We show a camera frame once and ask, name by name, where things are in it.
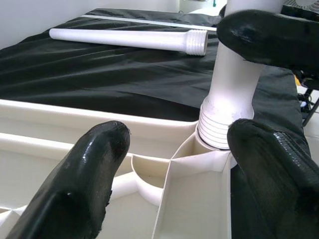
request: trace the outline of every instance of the black cloth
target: black cloth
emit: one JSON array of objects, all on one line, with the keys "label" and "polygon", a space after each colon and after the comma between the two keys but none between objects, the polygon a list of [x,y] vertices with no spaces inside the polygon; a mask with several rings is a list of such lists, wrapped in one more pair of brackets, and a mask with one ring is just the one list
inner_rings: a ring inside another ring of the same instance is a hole
[{"label": "black cloth", "polygon": [[[88,14],[216,26],[220,17],[96,9]],[[78,17],[59,28],[187,31],[185,28]],[[128,115],[195,121],[208,94],[218,39],[207,54],[98,45],[50,39],[48,31],[0,51],[0,98]],[[309,152],[291,71],[265,67],[253,99],[254,120],[289,133]],[[231,171],[234,239],[267,239],[258,204],[242,170]]]}]

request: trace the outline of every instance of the plastic partition wall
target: plastic partition wall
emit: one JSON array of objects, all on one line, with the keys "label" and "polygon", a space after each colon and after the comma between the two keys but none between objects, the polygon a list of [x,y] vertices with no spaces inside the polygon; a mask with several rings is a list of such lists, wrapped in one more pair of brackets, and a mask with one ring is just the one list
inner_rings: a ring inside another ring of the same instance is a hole
[{"label": "plastic partition wall", "polygon": [[99,239],[231,238],[232,158],[197,140],[197,122],[0,100],[0,239],[77,139],[110,120],[129,127],[131,146]]}]

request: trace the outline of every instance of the white pvc pipe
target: white pvc pipe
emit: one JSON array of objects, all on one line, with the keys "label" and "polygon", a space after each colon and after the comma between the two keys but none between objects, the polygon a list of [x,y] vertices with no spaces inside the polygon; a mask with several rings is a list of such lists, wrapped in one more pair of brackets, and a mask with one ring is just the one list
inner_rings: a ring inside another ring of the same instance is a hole
[{"label": "white pvc pipe", "polygon": [[49,34],[57,40],[182,51],[198,56],[206,54],[208,38],[206,30],[158,32],[53,28]]},{"label": "white pvc pipe", "polygon": [[[284,0],[229,0],[225,15],[246,9],[280,12],[283,4]],[[253,118],[252,99],[262,70],[263,65],[248,62],[219,43],[210,91],[198,123],[199,136],[205,143],[228,149],[229,125],[237,119]]]}]

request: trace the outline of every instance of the white vertical pipe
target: white vertical pipe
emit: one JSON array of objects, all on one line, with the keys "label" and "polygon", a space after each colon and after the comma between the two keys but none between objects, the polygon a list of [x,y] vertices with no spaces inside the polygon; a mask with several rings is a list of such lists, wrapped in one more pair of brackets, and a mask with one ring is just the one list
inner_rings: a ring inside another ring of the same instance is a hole
[{"label": "white vertical pipe", "polygon": [[[280,12],[283,4],[284,0],[229,0],[225,15],[247,9]],[[228,149],[228,126],[240,118],[253,118],[252,99],[262,70],[263,65],[248,62],[219,43],[210,91],[198,123],[199,136],[206,144]]]}]

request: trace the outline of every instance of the white plastic tray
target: white plastic tray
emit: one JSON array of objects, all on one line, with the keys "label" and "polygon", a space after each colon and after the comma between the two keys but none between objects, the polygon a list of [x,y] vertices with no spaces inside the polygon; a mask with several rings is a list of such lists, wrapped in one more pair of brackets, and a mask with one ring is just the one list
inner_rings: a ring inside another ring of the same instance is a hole
[{"label": "white plastic tray", "polygon": [[231,155],[201,143],[197,122],[0,100],[0,239],[77,139],[109,120],[132,136],[99,239],[231,238]]}]

